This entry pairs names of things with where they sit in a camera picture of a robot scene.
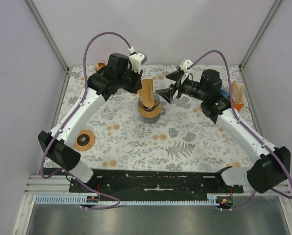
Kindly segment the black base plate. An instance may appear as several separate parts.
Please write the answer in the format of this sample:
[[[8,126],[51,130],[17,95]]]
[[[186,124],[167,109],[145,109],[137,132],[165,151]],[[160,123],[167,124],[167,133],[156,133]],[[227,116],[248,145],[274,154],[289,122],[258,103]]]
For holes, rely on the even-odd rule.
[[[242,193],[239,185],[228,186],[218,172],[169,172],[95,169],[87,185],[118,198],[124,195],[231,194]]]

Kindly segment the brown paper coffee filter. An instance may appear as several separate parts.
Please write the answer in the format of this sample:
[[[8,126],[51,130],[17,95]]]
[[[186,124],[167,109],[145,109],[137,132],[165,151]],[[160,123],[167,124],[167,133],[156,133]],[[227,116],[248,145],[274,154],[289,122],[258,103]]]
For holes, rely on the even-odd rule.
[[[144,106],[152,108],[155,105],[153,96],[153,80],[143,79],[141,80],[142,88],[138,90],[139,97]]]

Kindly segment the floral table mat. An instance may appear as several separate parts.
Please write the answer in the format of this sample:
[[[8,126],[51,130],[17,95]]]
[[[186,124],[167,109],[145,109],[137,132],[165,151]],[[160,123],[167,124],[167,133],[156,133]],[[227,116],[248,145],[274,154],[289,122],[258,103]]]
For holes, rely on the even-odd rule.
[[[162,101],[165,113],[145,123],[137,110],[138,96],[118,90],[81,128],[93,133],[94,145],[81,152],[91,168],[206,171],[250,167],[252,161],[223,128],[207,118],[200,101],[183,95]]]

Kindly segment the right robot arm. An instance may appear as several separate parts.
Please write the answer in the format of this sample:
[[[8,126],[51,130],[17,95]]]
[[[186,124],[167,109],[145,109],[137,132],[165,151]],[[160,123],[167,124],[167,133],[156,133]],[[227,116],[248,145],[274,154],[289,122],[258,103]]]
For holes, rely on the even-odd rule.
[[[275,186],[288,179],[291,153],[285,147],[276,147],[260,136],[239,115],[230,101],[221,94],[222,80],[216,70],[204,70],[200,81],[182,80],[183,71],[177,70],[166,78],[174,83],[156,93],[168,103],[182,95],[200,100],[206,117],[223,128],[247,153],[253,166],[242,169],[226,169],[213,182],[218,192],[226,192],[231,186],[246,183],[258,193],[275,190]]]

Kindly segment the orange coffee filter box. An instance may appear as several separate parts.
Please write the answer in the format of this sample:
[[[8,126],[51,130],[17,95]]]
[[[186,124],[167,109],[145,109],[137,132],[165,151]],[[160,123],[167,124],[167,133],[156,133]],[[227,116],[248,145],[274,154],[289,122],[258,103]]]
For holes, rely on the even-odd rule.
[[[246,104],[246,94],[244,84],[240,82],[232,82],[232,98],[234,108],[239,112]]]

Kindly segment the orange glass dripper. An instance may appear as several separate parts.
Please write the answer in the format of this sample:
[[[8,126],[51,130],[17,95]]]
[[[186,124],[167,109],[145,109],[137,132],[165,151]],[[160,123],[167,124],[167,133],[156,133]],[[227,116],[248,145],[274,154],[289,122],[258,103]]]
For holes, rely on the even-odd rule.
[[[99,71],[105,65],[106,65],[105,61],[98,62],[97,64],[95,64],[95,71]]]

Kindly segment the glass coffee server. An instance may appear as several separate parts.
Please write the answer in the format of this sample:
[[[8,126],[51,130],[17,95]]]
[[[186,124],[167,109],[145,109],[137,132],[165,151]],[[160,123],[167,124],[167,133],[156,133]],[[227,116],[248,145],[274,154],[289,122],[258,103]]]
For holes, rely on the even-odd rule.
[[[160,115],[164,115],[166,110],[161,105],[159,105],[157,108],[150,112],[138,107],[138,112],[143,122],[156,123],[159,120]]]

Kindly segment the clear glass dripper cone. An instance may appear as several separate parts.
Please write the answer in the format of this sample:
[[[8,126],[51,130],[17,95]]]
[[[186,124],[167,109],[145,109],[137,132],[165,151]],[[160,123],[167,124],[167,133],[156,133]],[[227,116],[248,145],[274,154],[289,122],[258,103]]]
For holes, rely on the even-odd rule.
[[[160,105],[160,97],[159,97],[159,95],[156,94],[156,93],[154,93],[153,95],[154,95],[154,106],[153,107],[146,107],[143,104],[143,102],[142,102],[140,97],[138,98],[138,106],[140,108],[142,108],[143,110],[146,110],[148,112],[153,111],[155,108],[157,108]]]

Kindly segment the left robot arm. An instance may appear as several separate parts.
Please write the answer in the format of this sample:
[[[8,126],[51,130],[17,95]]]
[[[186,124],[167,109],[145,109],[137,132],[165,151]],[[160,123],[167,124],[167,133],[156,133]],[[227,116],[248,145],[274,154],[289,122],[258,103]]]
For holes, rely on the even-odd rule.
[[[86,192],[97,188],[94,172],[81,160],[73,145],[93,113],[119,89],[131,94],[141,89],[142,64],[147,56],[135,52],[130,56],[112,53],[108,63],[87,80],[87,87],[65,117],[48,133],[41,131],[38,141],[44,155],[80,180]]]

